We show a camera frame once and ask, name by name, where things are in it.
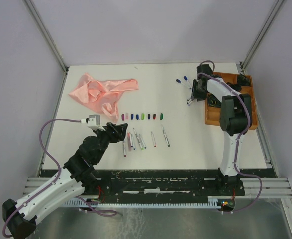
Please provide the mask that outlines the blue capped marker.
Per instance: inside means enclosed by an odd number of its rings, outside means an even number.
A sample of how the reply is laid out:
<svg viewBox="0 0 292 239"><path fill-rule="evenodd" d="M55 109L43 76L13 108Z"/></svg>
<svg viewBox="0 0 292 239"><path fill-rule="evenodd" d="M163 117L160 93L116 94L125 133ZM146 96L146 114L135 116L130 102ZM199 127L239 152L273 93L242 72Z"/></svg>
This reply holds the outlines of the blue capped marker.
<svg viewBox="0 0 292 239"><path fill-rule="evenodd" d="M147 146L146 146L145 141L144 141L144 139L143 139L143 137L142 137L141 134L139 134L139 138L140 138L140 141L141 141L141 144L142 144L143 149L146 149Z"/></svg>
<svg viewBox="0 0 292 239"><path fill-rule="evenodd" d="M133 139L132 139L132 135L129 133L129 137L130 137L130 147L133 150Z"/></svg>
<svg viewBox="0 0 292 239"><path fill-rule="evenodd" d="M135 147L135 140L134 140L133 135L131 135L131 142L132 142L132 148L133 148L133 150L136 150L136 147Z"/></svg>

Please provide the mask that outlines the pink translucent highlighter pen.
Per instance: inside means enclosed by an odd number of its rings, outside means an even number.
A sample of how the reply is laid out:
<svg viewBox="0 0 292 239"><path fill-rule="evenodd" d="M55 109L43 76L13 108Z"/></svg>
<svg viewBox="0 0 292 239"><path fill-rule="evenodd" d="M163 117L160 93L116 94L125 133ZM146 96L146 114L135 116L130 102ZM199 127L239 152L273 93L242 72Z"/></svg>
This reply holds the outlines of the pink translucent highlighter pen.
<svg viewBox="0 0 292 239"><path fill-rule="evenodd" d="M130 147L130 137L129 137L129 133L127 133L127 144L128 144L128 150L131 151L131 147Z"/></svg>

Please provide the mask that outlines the magenta capped whiteboard marker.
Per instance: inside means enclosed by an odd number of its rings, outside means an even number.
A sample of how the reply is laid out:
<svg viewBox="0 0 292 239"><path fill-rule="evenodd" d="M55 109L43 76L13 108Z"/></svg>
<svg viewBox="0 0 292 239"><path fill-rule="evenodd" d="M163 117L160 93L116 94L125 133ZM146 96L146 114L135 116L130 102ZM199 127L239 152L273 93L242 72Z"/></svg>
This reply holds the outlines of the magenta capped whiteboard marker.
<svg viewBox="0 0 292 239"><path fill-rule="evenodd" d="M126 154L126 146L125 146L125 140L123 141L123 156L126 158L127 154Z"/></svg>

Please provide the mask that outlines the lime green capped marker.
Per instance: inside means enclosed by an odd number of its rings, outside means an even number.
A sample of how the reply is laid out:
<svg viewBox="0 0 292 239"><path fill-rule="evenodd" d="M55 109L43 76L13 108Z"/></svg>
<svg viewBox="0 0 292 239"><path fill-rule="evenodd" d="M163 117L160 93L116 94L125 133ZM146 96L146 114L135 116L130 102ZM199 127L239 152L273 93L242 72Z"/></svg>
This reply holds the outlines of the lime green capped marker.
<svg viewBox="0 0 292 239"><path fill-rule="evenodd" d="M139 138L139 135L137 134L137 131L135 130L135 128L133 128L133 132L135 134L135 137L137 139L137 142L138 142L138 145L139 145L140 149L144 150L143 144L142 144L142 142L141 142L141 140Z"/></svg>

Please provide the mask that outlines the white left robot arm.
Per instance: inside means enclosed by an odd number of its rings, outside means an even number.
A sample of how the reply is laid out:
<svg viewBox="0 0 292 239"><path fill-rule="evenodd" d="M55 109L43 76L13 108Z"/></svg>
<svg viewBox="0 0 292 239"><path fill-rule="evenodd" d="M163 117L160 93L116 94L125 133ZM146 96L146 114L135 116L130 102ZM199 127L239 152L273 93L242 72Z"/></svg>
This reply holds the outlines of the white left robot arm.
<svg viewBox="0 0 292 239"><path fill-rule="evenodd" d="M128 124L93 126L93 136L83 140L75 154L57 173L40 187L18 199L8 199L2 205L6 238L25 239L50 213L69 199L83 193L92 194L96 188L94 166L99 164L111 143L124 141Z"/></svg>

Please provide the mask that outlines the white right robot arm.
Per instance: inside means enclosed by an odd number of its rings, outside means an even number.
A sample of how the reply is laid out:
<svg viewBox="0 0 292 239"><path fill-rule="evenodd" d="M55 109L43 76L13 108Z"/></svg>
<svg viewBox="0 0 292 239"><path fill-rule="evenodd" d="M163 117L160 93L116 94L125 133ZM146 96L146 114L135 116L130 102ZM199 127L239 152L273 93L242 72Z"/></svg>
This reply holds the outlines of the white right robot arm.
<svg viewBox="0 0 292 239"><path fill-rule="evenodd" d="M190 101L203 101L208 94L221 102L220 128L224 132L223 158L215 182L215 190L226 195L240 181L239 157L242 141L252 126L252 99L229 86L221 76L213 73L211 60L197 67L197 78L193 80Z"/></svg>

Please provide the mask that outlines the blue yellow rolled tie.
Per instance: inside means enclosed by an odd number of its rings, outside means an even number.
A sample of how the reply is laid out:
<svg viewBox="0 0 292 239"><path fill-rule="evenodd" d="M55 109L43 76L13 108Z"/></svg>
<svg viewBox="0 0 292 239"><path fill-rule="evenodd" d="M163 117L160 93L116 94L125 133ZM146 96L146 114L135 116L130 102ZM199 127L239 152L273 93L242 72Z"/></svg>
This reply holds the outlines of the blue yellow rolled tie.
<svg viewBox="0 0 292 239"><path fill-rule="evenodd" d="M207 96L207 104L210 107L216 107L216 108L221 107L221 101L213 94L209 94Z"/></svg>

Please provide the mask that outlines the far blue marker right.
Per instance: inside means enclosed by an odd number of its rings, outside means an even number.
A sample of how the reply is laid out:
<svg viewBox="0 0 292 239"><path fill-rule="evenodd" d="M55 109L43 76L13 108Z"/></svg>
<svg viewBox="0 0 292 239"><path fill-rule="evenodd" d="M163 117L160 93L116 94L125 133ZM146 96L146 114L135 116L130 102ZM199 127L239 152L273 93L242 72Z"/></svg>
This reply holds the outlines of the far blue marker right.
<svg viewBox="0 0 292 239"><path fill-rule="evenodd" d="M186 81L186 83L188 84L189 88L192 89L192 85L189 82L188 78L186 76L183 76L183 79Z"/></svg>

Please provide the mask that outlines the far blue marker left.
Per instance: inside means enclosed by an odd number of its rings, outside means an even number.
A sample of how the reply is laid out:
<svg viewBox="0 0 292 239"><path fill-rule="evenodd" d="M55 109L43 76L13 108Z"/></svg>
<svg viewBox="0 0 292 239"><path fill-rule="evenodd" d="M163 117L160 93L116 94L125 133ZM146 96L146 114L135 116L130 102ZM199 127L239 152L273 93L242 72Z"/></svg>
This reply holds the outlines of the far blue marker left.
<svg viewBox="0 0 292 239"><path fill-rule="evenodd" d="M183 85L184 87L186 87L187 89L192 89L190 86L188 86L188 85L186 85L185 83L183 83L181 80L179 80L179 79L176 79L176 82L177 83L179 83L179 84L181 84L181 85Z"/></svg>

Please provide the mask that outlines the dark rolled tie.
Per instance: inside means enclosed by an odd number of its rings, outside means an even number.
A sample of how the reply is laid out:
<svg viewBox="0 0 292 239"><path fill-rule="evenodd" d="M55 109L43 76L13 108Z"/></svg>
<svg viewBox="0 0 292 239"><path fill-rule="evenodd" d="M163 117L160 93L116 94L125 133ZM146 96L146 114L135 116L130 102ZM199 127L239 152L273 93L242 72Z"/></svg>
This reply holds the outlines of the dark rolled tie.
<svg viewBox="0 0 292 239"><path fill-rule="evenodd" d="M240 91L242 90L241 85L238 84L238 83L237 83L237 84L232 84L231 87L232 87L234 90L238 91L238 92L240 92Z"/></svg>
<svg viewBox="0 0 292 239"><path fill-rule="evenodd" d="M240 86L247 86L247 87L250 87L251 86L251 80L250 80L250 78L248 78L246 75L243 75L243 74L239 74L237 76L237 83Z"/></svg>

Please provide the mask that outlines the pink satin cloth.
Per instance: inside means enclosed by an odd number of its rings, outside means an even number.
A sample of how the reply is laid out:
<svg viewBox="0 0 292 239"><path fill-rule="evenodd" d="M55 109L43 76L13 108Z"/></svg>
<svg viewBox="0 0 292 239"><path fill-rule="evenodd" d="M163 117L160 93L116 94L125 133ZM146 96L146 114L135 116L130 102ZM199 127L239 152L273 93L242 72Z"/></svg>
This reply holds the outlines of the pink satin cloth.
<svg viewBox="0 0 292 239"><path fill-rule="evenodd" d="M69 96L89 108L90 110L105 114L111 122L118 122L118 101L123 93L138 90L136 79L99 81L89 73L84 73L77 86L69 92Z"/></svg>

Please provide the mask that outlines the dark rolled tie top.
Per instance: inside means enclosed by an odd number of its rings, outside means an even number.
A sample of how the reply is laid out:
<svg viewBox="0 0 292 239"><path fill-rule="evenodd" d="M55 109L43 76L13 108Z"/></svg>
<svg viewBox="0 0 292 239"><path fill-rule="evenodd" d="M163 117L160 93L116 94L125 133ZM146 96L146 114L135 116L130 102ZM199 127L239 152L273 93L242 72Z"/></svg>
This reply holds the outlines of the dark rolled tie top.
<svg viewBox="0 0 292 239"><path fill-rule="evenodd" d="M243 74L239 74L237 76L237 83L240 86L247 86L247 87L250 87L251 86L251 80L250 80L250 78L248 78L246 75L243 75Z"/></svg>

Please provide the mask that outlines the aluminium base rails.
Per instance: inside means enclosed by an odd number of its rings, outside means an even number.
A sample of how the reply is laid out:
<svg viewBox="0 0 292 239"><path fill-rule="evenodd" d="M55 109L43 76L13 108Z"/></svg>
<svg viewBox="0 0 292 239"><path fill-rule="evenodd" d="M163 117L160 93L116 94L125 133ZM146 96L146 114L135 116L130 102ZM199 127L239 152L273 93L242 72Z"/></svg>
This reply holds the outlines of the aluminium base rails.
<svg viewBox="0 0 292 239"><path fill-rule="evenodd" d="M43 185L49 178L29 177L26 181L26 186L23 191L23 196L31 193L39 186ZM245 195L236 197L239 199L253 199L259 193L259 180L253 178L242 179ZM262 190L259 196L260 199L281 199L292 198L292 190L287 178L264 178L262 179Z"/></svg>

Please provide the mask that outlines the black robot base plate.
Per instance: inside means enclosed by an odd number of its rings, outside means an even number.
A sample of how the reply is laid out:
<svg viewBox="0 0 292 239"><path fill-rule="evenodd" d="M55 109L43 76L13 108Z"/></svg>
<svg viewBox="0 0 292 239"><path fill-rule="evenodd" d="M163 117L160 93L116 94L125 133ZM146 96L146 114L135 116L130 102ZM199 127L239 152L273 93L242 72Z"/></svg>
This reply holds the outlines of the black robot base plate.
<svg viewBox="0 0 292 239"><path fill-rule="evenodd" d="M95 180L84 195L195 194L199 196L244 196L243 182L220 186L217 170L95 170Z"/></svg>

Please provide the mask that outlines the aluminium frame post right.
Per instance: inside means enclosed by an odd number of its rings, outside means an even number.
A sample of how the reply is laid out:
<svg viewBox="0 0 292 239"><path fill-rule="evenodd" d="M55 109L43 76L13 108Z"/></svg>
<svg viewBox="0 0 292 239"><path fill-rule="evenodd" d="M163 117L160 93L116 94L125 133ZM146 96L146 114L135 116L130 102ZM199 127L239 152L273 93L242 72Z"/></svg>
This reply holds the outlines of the aluminium frame post right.
<svg viewBox="0 0 292 239"><path fill-rule="evenodd" d="M286 0L274 1L244 60L236 64L240 74L246 74L248 66L286 2Z"/></svg>

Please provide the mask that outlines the aluminium frame post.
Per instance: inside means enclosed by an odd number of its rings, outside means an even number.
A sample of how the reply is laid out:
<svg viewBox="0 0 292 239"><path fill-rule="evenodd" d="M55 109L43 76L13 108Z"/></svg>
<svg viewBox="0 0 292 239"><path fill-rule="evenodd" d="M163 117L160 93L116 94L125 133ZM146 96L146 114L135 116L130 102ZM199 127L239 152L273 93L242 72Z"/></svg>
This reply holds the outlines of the aluminium frame post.
<svg viewBox="0 0 292 239"><path fill-rule="evenodd" d="M48 28L45 26L42 17L39 14L34 2L32 0L23 0L22 1L26 6L30 16L34 20L37 28L39 29L44 41L46 42L48 48L50 49L51 53L53 54L55 60L59 64L60 68L63 72L68 71L68 66L63 60L61 53L59 52L55 41L53 40Z"/></svg>
<svg viewBox="0 0 292 239"><path fill-rule="evenodd" d="M246 74L248 66L286 2L286 0L274 1L244 60L236 64L240 74Z"/></svg>

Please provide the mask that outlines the aluminium frame post left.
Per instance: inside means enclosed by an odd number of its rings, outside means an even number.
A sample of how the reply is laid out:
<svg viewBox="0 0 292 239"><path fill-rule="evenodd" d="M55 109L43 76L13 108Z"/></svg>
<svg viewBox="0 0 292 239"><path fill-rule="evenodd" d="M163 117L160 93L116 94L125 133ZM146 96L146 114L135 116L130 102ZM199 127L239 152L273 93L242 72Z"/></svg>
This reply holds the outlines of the aluminium frame post left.
<svg viewBox="0 0 292 239"><path fill-rule="evenodd" d="M63 60L61 53L59 52L55 41L53 40L48 28L45 26L42 17L39 14L34 2L32 0L23 0L22 1L26 6L30 16L34 20L37 28L39 29L44 41L46 42L48 48L50 49L51 53L53 54L55 60L59 64L60 68L63 72L68 71L68 66Z"/></svg>

